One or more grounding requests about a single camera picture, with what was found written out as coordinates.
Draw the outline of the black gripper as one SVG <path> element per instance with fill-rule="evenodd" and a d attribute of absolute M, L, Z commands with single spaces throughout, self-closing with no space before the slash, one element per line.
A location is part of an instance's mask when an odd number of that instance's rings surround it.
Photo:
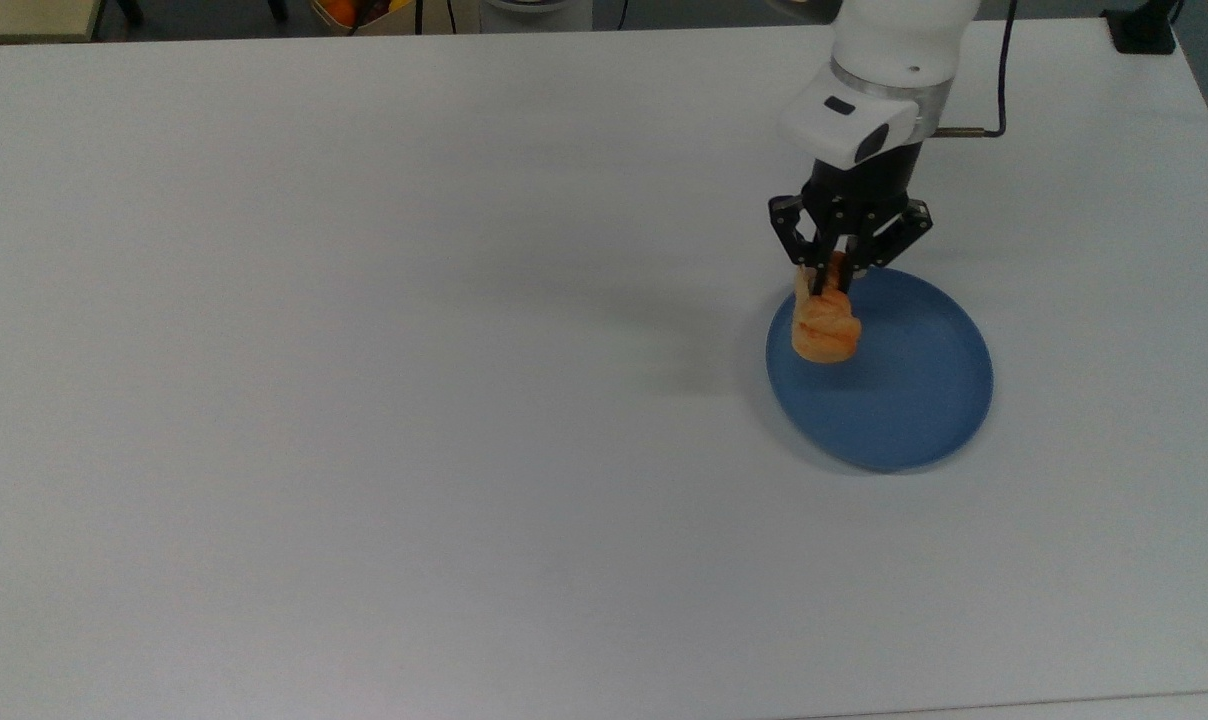
<path fill-rule="evenodd" d="M 872 268 L 887 268 L 916 240 L 933 230 L 933 214 L 924 201 L 910 199 L 908 182 L 918 164 L 923 143 L 910 143 L 879 152 L 875 158 L 841 169 L 815 159 L 800 194 L 774 196 L 768 201 L 769 227 L 788 259 L 800 271 L 811 296 L 821 296 L 834 259 L 834 236 L 814 230 L 806 240 L 798 230 L 806 209 L 815 210 L 836 199 L 861 202 L 846 233 L 840 265 L 840 291 Z"/>

